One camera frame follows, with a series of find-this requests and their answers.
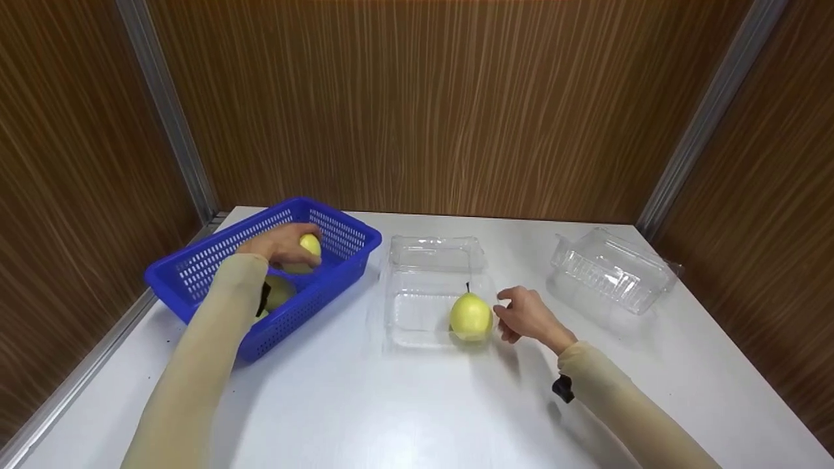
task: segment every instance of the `metal frame edge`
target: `metal frame edge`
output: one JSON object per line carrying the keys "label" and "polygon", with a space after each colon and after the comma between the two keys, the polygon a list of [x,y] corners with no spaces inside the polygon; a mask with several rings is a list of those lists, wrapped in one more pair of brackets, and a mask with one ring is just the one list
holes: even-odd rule
{"label": "metal frame edge", "polygon": [[122,16],[124,27],[136,53],[139,67],[145,77],[148,90],[156,104],[157,113],[173,155],[177,159],[179,170],[183,174],[188,193],[199,214],[200,221],[207,224],[218,213],[217,200],[214,198],[209,178],[203,162],[200,160],[197,145],[194,143],[191,129],[185,118],[185,112],[179,102],[177,89],[174,87],[168,64],[156,29],[153,27],[148,5],[145,0],[116,0],[116,6]]}
{"label": "metal frame edge", "polygon": [[[225,219],[225,214],[214,217],[189,241],[189,244],[211,235],[217,230],[223,219]],[[139,296],[122,318],[67,376],[67,379],[0,450],[0,467],[2,469],[16,469],[26,461],[26,458],[37,448],[38,443],[49,433],[55,422],[61,418],[78,395],[87,387],[87,384],[93,380],[113,353],[118,350],[139,321],[150,311],[156,300],[156,295],[150,289],[146,289]]]}
{"label": "metal frame edge", "polygon": [[649,241],[657,235],[672,204],[750,72],[788,0],[754,0],[721,60],[689,126],[669,158],[636,227]]}

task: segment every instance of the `wooden wall panel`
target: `wooden wall panel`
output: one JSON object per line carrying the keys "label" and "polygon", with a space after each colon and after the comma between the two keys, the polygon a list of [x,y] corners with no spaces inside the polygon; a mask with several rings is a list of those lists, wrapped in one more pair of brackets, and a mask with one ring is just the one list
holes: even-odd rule
{"label": "wooden wall panel", "polygon": [[832,25],[828,0],[789,4],[656,245],[834,452]]}
{"label": "wooden wall panel", "polygon": [[148,3],[224,209],[627,223],[750,4]]}
{"label": "wooden wall panel", "polygon": [[0,3],[0,446],[199,221],[115,2]]}

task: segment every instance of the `hand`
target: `hand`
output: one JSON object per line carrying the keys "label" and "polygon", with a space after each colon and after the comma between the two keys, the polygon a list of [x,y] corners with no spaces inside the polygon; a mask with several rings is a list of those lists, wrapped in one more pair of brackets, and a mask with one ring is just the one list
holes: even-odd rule
{"label": "hand", "polygon": [[502,290],[499,300],[510,300],[510,305],[493,306],[500,319],[501,339],[514,344],[521,336],[536,339],[557,355],[576,343],[576,336],[564,327],[541,300],[539,292],[515,286]]}
{"label": "hand", "polygon": [[321,240],[319,227],[312,223],[287,223],[255,236],[238,248],[238,254],[257,254],[270,264],[321,264],[321,258],[301,247],[301,236],[313,234]]}

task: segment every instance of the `white table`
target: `white table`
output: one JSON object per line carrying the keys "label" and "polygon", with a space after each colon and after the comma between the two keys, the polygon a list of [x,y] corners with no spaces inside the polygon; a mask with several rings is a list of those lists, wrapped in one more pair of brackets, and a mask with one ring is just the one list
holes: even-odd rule
{"label": "white table", "polygon": [[[260,209],[238,207],[228,226]],[[556,232],[543,221],[355,213],[392,235],[479,238],[499,288],[522,284],[602,349],[723,467],[834,461],[681,284],[651,333],[622,340],[546,289]],[[648,246],[632,226],[611,232]],[[384,246],[365,276],[250,366],[238,367],[214,425],[216,467],[622,467],[629,457],[577,401],[549,391],[555,357],[522,340],[500,359],[383,354],[369,308],[382,298]],[[183,325],[158,302],[23,467],[116,467]]]}

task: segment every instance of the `arm sleeve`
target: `arm sleeve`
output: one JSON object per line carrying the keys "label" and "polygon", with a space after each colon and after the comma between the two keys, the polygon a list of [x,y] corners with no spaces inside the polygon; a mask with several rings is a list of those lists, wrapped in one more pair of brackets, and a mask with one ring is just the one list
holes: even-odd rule
{"label": "arm sleeve", "polygon": [[148,399],[122,468],[204,467],[214,411],[266,273],[259,255],[231,255],[220,265]]}
{"label": "arm sleeve", "polygon": [[572,391],[645,469],[719,467],[709,454],[595,347],[577,342],[559,357]]}

